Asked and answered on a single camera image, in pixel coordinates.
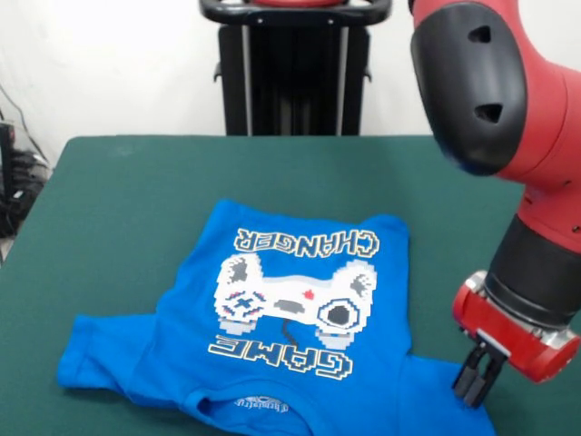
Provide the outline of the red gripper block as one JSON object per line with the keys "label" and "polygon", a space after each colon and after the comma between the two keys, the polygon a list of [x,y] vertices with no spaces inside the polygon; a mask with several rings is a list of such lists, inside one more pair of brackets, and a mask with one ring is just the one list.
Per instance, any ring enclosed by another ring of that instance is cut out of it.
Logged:
{"label": "red gripper block", "polygon": [[476,344],[453,383],[470,408],[483,404],[506,362],[532,382],[547,382],[580,350],[580,336],[569,328],[538,327],[505,312],[488,295],[486,278],[486,271],[472,273],[452,305],[460,329]]}

